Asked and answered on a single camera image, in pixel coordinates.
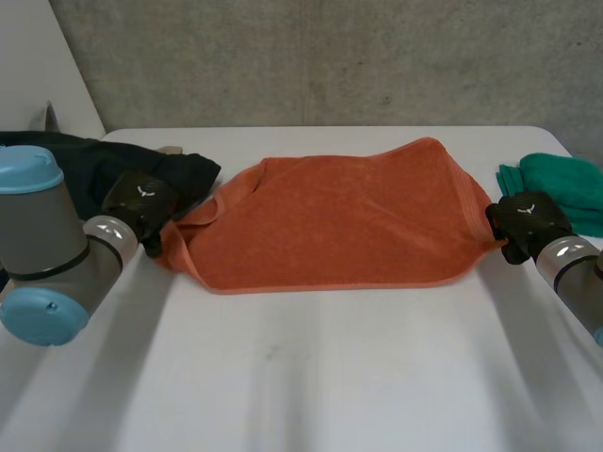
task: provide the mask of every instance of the concrete wall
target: concrete wall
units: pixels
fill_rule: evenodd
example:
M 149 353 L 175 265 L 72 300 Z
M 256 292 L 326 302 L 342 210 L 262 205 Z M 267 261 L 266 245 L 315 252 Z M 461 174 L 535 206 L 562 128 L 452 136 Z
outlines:
M 43 124 L 51 101 L 63 132 L 105 135 L 47 0 L 0 0 L 0 61 L 0 130 Z
M 108 130 L 532 124 L 603 147 L 597 0 L 51 4 Z

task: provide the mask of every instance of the blue cap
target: blue cap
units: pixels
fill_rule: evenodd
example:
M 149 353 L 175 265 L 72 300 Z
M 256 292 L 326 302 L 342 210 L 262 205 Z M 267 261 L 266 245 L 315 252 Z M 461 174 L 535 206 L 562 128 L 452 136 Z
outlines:
M 12 334 L 35 346 L 67 344 L 90 315 L 75 300 L 54 290 L 19 287 L 0 306 L 0 321 Z
M 595 342 L 603 348 L 603 327 L 595 331 Z
M 63 171 L 55 157 L 40 146 L 0 148 L 0 195 L 19 195 L 57 186 Z

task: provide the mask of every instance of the gray wall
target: gray wall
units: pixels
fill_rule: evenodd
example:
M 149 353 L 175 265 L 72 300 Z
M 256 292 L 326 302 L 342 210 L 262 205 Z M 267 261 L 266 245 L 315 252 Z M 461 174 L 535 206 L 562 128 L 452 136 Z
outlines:
M 601 158 L 599 0 L 51 0 L 108 130 L 531 124 Z

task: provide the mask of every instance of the white wall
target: white wall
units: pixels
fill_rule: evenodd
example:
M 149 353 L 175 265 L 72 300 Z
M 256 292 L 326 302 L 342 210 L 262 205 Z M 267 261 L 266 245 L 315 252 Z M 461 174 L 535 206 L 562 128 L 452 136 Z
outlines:
M 46 0 L 0 1 L 0 130 L 24 130 L 51 101 L 61 131 L 105 129 Z

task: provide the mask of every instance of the dark navy cloth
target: dark navy cloth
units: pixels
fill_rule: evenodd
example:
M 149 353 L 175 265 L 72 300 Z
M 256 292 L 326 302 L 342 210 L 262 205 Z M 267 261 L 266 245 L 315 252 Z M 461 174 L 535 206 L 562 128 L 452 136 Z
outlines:
M 133 144 L 54 132 L 0 132 L 0 145 L 23 144 L 53 153 L 83 220 L 101 214 L 103 199 L 125 171 L 142 171 L 175 188 L 180 194 L 176 210 L 181 214 L 207 197 L 220 173 L 218 164 L 197 154 L 165 155 Z M 7 280 L 6 271 L 0 271 L 0 289 Z

